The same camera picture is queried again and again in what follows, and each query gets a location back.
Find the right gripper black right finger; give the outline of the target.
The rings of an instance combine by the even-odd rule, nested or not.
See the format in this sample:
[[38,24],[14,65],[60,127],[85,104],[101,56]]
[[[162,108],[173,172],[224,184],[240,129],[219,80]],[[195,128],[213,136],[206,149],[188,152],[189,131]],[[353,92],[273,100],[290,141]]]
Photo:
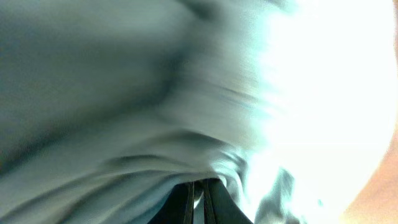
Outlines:
[[201,181],[205,224],[253,224],[234,203],[220,179]]

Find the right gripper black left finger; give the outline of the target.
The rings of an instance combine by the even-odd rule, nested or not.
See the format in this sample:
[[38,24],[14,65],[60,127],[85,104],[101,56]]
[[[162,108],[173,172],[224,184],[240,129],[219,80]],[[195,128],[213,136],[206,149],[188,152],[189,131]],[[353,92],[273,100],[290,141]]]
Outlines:
[[193,182],[176,185],[148,224],[192,224],[194,193]]

